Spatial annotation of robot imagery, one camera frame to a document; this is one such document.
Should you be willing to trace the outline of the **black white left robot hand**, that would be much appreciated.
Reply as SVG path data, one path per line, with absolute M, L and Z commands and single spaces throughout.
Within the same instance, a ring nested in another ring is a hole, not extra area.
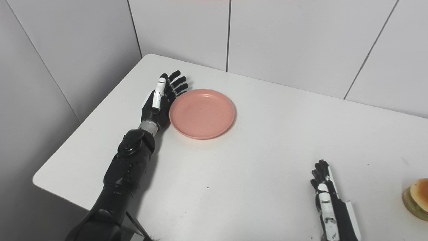
M 166 127 L 172 103 L 188 88 L 187 78 L 179 70 L 163 73 L 142 108 L 141 121 L 154 122 L 159 130 Z

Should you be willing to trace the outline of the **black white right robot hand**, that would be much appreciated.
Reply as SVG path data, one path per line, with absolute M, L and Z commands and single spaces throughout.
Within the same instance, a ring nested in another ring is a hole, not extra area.
M 361 241 L 353 205 L 339 197 L 330 165 L 319 160 L 314 166 L 310 183 L 315 189 L 315 206 L 323 229 L 321 240 Z

